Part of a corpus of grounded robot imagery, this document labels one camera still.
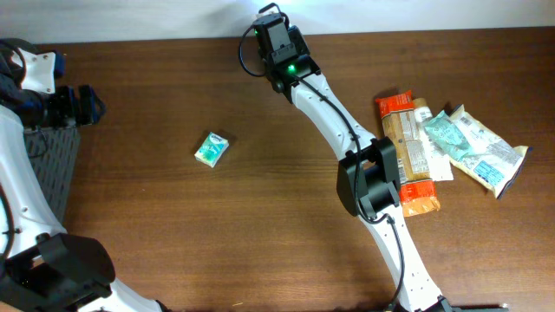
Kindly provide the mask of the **teal wet wipes pack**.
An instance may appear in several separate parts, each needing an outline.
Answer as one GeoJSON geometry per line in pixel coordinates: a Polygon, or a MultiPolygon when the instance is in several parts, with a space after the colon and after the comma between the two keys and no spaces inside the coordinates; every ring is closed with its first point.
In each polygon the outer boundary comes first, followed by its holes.
{"type": "Polygon", "coordinates": [[[424,125],[428,137],[451,159],[462,161],[473,155],[473,148],[463,132],[441,111],[424,125]]]}

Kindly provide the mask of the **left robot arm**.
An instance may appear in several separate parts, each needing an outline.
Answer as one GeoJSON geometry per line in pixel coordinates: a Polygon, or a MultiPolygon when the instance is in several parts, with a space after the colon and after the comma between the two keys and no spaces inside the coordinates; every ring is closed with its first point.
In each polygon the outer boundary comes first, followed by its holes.
{"type": "Polygon", "coordinates": [[[96,239],[67,233],[49,207],[24,137],[97,124],[106,106],[89,85],[58,87],[65,59],[18,38],[1,41],[1,300],[21,311],[156,311],[116,277],[96,239]]]}

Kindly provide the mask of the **cream snack bag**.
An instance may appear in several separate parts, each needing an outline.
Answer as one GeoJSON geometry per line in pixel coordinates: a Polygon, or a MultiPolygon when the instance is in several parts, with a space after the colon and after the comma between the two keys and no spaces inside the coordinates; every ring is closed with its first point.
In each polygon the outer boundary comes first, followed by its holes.
{"type": "Polygon", "coordinates": [[[501,199],[521,173],[529,146],[511,146],[459,105],[448,116],[454,142],[446,153],[451,163],[501,199]]]}

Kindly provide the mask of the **white bamboo print tube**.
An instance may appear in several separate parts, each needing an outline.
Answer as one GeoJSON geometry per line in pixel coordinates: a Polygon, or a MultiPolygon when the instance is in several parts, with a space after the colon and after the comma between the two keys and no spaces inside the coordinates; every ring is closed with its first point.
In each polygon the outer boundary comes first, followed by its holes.
{"type": "Polygon", "coordinates": [[[424,98],[413,100],[415,121],[428,161],[430,177],[434,182],[451,181],[454,179],[449,157],[434,143],[425,131],[425,125],[433,119],[430,108],[424,98]]]}

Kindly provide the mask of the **teal tissue pack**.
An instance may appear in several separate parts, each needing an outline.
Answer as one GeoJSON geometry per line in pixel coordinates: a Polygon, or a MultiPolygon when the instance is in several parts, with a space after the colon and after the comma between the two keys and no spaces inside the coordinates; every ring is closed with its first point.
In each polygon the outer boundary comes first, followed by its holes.
{"type": "Polygon", "coordinates": [[[197,161],[214,168],[228,147],[227,139],[215,133],[209,133],[194,157],[197,161]]]}

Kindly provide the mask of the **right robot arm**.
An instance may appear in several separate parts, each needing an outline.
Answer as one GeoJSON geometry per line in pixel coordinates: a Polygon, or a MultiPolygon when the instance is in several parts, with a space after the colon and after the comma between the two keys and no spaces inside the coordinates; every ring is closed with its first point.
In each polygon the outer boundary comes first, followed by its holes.
{"type": "Polygon", "coordinates": [[[394,280],[388,310],[453,310],[409,234],[393,142],[376,138],[350,115],[310,57],[300,29],[275,3],[258,12],[250,29],[264,64],[262,76],[310,119],[337,158],[338,197],[346,211],[368,229],[394,280]]]}

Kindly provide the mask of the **orange spaghetti packet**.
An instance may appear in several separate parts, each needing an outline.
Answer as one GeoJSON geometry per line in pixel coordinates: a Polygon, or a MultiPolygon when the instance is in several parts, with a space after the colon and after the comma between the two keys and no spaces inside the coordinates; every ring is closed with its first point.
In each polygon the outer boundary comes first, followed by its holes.
{"type": "Polygon", "coordinates": [[[400,175],[400,199],[405,217],[441,208],[421,131],[416,119],[412,92],[406,91],[375,100],[382,119],[384,134],[394,143],[400,175]]]}

